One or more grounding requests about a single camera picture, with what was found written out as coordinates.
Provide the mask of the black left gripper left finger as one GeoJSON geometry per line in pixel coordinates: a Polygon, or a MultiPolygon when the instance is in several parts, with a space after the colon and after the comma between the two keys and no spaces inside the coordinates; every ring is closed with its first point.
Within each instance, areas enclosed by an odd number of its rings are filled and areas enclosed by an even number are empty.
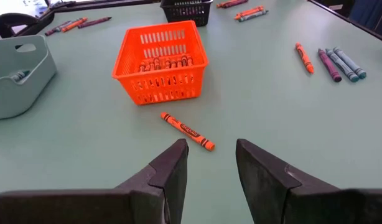
{"type": "Polygon", "coordinates": [[[112,189],[0,193],[0,224],[181,224],[189,147],[178,139],[112,189]]]}

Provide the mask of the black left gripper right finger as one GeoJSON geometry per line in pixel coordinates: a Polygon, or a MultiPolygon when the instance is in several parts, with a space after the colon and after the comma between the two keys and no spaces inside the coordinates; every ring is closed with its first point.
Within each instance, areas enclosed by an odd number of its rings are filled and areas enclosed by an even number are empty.
{"type": "Polygon", "coordinates": [[[236,162],[254,224],[382,224],[382,189],[339,189],[246,139],[236,162]]]}

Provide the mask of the teal crayon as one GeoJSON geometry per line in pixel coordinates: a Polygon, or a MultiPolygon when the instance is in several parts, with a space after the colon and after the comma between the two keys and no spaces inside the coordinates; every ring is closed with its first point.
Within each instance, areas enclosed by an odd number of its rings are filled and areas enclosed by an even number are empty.
{"type": "Polygon", "coordinates": [[[14,80],[15,82],[20,82],[22,79],[28,76],[28,74],[30,74],[29,70],[18,71],[17,73],[11,76],[11,79],[14,80]]]}
{"type": "Polygon", "coordinates": [[[267,14],[268,12],[269,12],[269,10],[263,10],[263,11],[255,12],[255,13],[252,13],[252,14],[249,14],[249,15],[246,15],[246,16],[241,16],[238,19],[238,22],[244,22],[244,21],[247,21],[247,20],[250,20],[250,19],[254,19],[256,17],[263,16],[263,15],[267,14]]]}
{"type": "Polygon", "coordinates": [[[358,75],[333,50],[325,49],[325,51],[329,58],[351,82],[355,83],[360,79],[358,75]]]}
{"type": "Polygon", "coordinates": [[[366,72],[347,56],[341,48],[334,47],[333,51],[357,74],[360,79],[366,78],[366,72]]]}
{"type": "Polygon", "coordinates": [[[60,26],[58,26],[56,29],[55,29],[55,32],[61,32],[63,28],[66,28],[67,26],[75,23],[75,22],[78,22],[79,20],[81,20],[82,18],[78,18],[78,19],[75,19],[73,21],[68,21],[60,26]]]}

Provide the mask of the orange plastic basket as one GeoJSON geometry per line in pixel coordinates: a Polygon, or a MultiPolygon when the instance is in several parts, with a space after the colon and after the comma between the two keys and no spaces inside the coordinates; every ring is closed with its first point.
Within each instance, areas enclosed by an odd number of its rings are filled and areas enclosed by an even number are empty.
{"type": "Polygon", "coordinates": [[[194,21],[134,27],[126,31],[112,77],[137,105],[200,96],[208,58],[194,21]],[[193,66],[164,68],[164,59],[190,55],[193,66]],[[139,72],[141,62],[158,57],[161,69],[139,72]]]}

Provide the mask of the teal plastic bin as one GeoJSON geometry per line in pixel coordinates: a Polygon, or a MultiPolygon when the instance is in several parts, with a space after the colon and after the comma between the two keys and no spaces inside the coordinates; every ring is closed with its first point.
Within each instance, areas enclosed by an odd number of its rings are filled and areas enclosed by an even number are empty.
{"type": "Polygon", "coordinates": [[[46,39],[42,35],[0,40],[0,119],[26,112],[57,72],[46,39]],[[18,71],[30,74],[20,82],[11,76],[18,71]]]}

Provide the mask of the black plastic basket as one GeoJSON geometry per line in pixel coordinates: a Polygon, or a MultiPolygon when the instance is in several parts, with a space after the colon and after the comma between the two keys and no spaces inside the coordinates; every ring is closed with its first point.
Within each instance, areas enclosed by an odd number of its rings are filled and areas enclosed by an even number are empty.
{"type": "Polygon", "coordinates": [[[194,21],[197,27],[208,24],[213,0],[161,0],[167,22],[194,21]]]}

